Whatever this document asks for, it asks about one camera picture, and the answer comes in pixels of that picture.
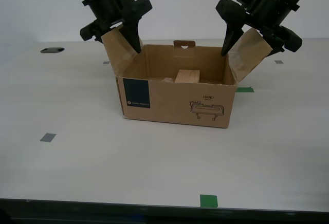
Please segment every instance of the cardboard box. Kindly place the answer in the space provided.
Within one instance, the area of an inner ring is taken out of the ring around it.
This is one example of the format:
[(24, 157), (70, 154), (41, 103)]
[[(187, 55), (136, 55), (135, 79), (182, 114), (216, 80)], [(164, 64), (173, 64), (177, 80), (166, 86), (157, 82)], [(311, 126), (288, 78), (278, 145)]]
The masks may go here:
[[(220, 47), (199, 47), (194, 41), (144, 45), (137, 54), (118, 28), (102, 40), (126, 118), (221, 128), (229, 125), (237, 84), (272, 50), (254, 29), (227, 57)], [(189, 73), (189, 83), (175, 83), (180, 70), (199, 73)]]

